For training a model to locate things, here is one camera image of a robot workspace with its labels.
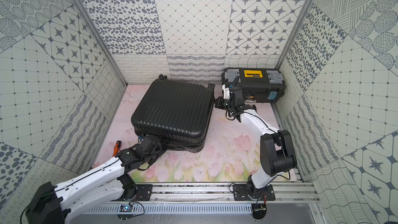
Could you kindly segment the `black ribbed hard-shell suitcase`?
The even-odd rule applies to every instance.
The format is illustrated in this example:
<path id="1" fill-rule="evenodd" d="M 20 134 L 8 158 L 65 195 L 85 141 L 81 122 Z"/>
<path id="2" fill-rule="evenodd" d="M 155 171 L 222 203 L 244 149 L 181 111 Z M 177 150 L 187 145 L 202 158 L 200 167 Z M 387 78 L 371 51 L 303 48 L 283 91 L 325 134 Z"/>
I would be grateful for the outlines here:
<path id="1" fill-rule="evenodd" d="M 197 153 L 205 145 L 214 100 L 214 84 L 159 75 L 132 114 L 131 123 L 138 136 L 158 136 L 169 150 Z"/>

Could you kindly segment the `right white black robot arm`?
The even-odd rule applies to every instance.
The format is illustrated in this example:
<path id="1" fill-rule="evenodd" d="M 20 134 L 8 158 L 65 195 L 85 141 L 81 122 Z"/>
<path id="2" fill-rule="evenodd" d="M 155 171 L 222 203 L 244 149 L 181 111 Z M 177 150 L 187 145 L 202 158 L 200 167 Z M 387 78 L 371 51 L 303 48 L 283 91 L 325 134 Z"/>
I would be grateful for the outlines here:
<path id="1" fill-rule="evenodd" d="M 271 126 L 259 116 L 254 105 L 220 96 L 215 100 L 215 107 L 225 110 L 228 119 L 238 120 L 259 136 L 261 167 L 247 181 L 248 195 L 252 199 L 260 198 L 270 188 L 272 181 L 297 167 L 289 131 Z"/>

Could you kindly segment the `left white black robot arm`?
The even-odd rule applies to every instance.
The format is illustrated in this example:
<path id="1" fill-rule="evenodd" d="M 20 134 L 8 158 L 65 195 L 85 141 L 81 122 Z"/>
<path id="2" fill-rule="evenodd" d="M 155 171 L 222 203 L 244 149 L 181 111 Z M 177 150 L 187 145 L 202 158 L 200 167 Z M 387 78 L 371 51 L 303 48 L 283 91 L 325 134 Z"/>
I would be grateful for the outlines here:
<path id="1" fill-rule="evenodd" d="M 41 185 L 22 217 L 29 224 L 69 224 L 80 214 L 103 203 L 137 198 L 138 187 L 129 175 L 141 166 L 154 164 L 167 145 L 154 135 L 145 136 L 138 144 L 120 150 L 96 169 L 53 185 Z"/>

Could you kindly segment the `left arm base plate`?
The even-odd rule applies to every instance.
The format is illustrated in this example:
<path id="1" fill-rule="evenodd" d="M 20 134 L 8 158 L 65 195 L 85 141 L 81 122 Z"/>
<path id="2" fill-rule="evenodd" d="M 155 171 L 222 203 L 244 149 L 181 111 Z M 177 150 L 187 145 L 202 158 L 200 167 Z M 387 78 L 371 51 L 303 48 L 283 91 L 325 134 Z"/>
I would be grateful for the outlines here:
<path id="1" fill-rule="evenodd" d="M 152 189 L 152 184 L 135 185 L 124 191 L 122 199 L 125 201 L 150 201 Z"/>

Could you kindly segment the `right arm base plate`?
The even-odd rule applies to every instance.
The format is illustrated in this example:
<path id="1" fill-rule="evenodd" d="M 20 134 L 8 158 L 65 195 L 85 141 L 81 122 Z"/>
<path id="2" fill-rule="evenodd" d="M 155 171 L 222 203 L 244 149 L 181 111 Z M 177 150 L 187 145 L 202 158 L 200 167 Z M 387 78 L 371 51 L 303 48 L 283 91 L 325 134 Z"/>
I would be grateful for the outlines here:
<path id="1" fill-rule="evenodd" d="M 254 201 L 264 199 L 266 199 L 267 201 L 276 200 L 272 185 L 257 189 L 247 184 L 232 183 L 229 186 L 229 190 L 233 194 L 235 201 Z"/>

